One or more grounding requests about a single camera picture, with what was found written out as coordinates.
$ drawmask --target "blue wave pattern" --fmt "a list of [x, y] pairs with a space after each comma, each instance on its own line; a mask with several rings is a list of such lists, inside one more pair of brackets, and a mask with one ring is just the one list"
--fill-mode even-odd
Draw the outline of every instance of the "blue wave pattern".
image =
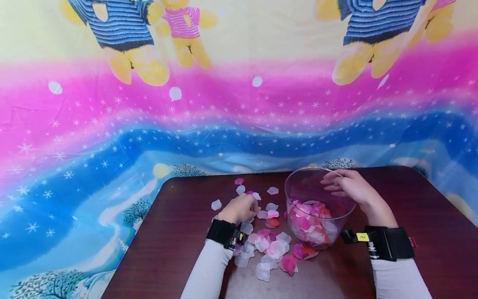
[[[274, 170], [283, 167], [283, 159], [287, 158], [287, 167], [297, 168], [307, 163], [315, 162], [318, 156], [330, 156], [330, 152], [338, 153], [341, 149], [348, 149], [347, 158], [354, 159], [361, 166], [386, 165], [391, 163], [394, 151], [401, 144], [437, 141], [444, 146], [451, 160], [460, 165], [470, 176], [478, 175], [478, 139], [475, 135], [475, 123], [470, 123], [463, 115], [436, 111], [423, 115], [398, 114], [397, 117], [386, 117], [379, 113], [371, 113], [356, 122], [330, 127], [327, 132], [291, 133], [258, 130], [246, 130], [240, 127], [224, 126], [224, 124], [202, 125], [200, 128], [188, 131], [168, 131], [150, 124], [138, 124], [135, 127], [118, 129], [117, 139], [102, 147], [93, 148], [82, 157], [74, 160], [65, 160], [64, 164], [52, 170], [45, 177], [38, 177], [33, 185], [18, 186], [12, 192], [20, 194], [12, 200], [13, 208], [3, 216], [0, 222], [0, 271], [4, 281], [0, 285], [0, 293], [7, 294], [10, 286], [17, 280], [9, 281], [10, 273], [15, 269], [41, 260], [48, 252], [58, 246], [69, 234], [74, 237], [72, 228], [76, 225], [74, 212], [89, 199], [95, 200], [94, 195], [106, 189], [113, 192], [110, 185], [128, 171], [138, 172], [136, 169], [141, 157], [150, 153], [158, 161], [165, 159], [165, 153], [180, 156], [180, 159], [161, 163], [170, 166], [181, 163], [192, 164], [206, 173], [231, 173], [235, 169], [226, 162], [232, 155], [255, 155], [267, 157], [264, 165], [244, 165], [255, 171]], [[361, 153], [358, 145], [381, 146], [382, 151], [377, 153]], [[404, 151], [409, 157], [422, 157], [426, 148], [410, 147]], [[368, 160], [360, 157], [369, 156]], [[440, 185], [440, 177], [436, 175], [440, 170], [434, 169], [429, 174]], [[159, 186], [168, 177], [164, 177]], [[453, 175], [453, 168], [447, 175]], [[148, 173], [144, 181], [150, 180]], [[151, 203], [158, 189], [148, 198]], [[478, 210], [478, 202], [469, 189], [463, 189], [459, 194], [468, 200], [468, 204]], [[97, 219], [82, 220], [88, 226], [96, 226]], [[115, 219], [118, 225], [130, 229], [122, 217]], [[131, 234], [123, 235], [125, 246], [131, 242]], [[88, 246], [78, 243], [77, 246]], [[111, 257], [110, 263], [115, 268], [121, 260], [124, 251]], [[38, 272], [53, 271], [42, 263]], [[112, 270], [96, 269], [95, 273]], [[76, 273], [69, 274], [78, 281]]]

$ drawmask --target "black wrist strap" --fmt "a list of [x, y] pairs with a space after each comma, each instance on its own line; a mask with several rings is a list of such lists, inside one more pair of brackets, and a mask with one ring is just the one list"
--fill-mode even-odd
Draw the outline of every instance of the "black wrist strap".
[[346, 230], [340, 235], [345, 244], [368, 242], [371, 259], [396, 262], [397, 259], [415, 257], [407, 232], [401, 227], [366, 226], [363, 233]]
[[247, 235], [238, 231], [236, 226], [224, 220], [214, 219], [211, 228], [207, 232], [206, 239], [213, 240], [224, 245], [224, 248], [234, 250], [236, 244], [244, 245]]

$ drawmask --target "blue striped shirt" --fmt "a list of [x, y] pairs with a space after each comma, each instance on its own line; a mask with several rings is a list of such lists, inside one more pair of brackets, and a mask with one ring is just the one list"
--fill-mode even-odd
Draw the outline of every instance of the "blue striped shirt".
[[[101, 48], [127, 51], [154, 44], [147, 25], [148, 7], [153, 0], [68, 0], [85, 25], [89, 25]], [[106, 4], [103, 22], [93, 11], [93, 2]]]
[[376, 44], [407, 32], [426, 0], [387, 0], [379, 9], [373, 0], [338, 0], [341, 20], [351, 15], [344, 45]]

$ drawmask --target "yellow circle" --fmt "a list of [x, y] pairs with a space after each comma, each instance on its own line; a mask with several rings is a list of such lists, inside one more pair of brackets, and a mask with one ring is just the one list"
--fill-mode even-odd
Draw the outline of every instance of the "yellow circle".
[[152, 173], [156, 178], [165, 177], [170, 172], [168, 165], [163, 163], [158, 163], [152, 169]]

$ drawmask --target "tabletop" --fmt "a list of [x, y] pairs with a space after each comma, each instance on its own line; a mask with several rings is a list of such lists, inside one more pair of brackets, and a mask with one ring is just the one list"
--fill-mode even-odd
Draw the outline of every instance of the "tabletop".
[[[432, 297], [478, 298], [477, 228], [414, 169], [388, 166], [361, 168], [359, 172], [386, 199], [399, 225], [416, 241], [415, 260]], [[166, 181], [102, 298], [179, 298], [217, 213], [211, 202], [220, 199], [224, 206], [236, 197], [234, 180], [238, 177], [244, 179], [246, 190], [261, 195], [262, 208], [269, 202], [279, 205], [281, 225], [273, 231], [292, 236], [283, 218], [283, 186], [289, 174], [176, 177]], [[266, 192], [272, 186], [279, 188], [279, 194]], [[264, 220], [256, 219], [253, 224], [255, 232], [266, 228]], [[365, 225], [366, 218], [356, 208], [344, 229], [359, 231]], [[255, 277], [261, 256], [256, 252], [247, 268], [229, 263], [221, 299], [375, 298], [369, 254], [363, 244], [345, 245], [337, 240], [313, 259], [298, 261], [299, 272], [293, 277], [280, 269], [272, 270], [269, 283]]]

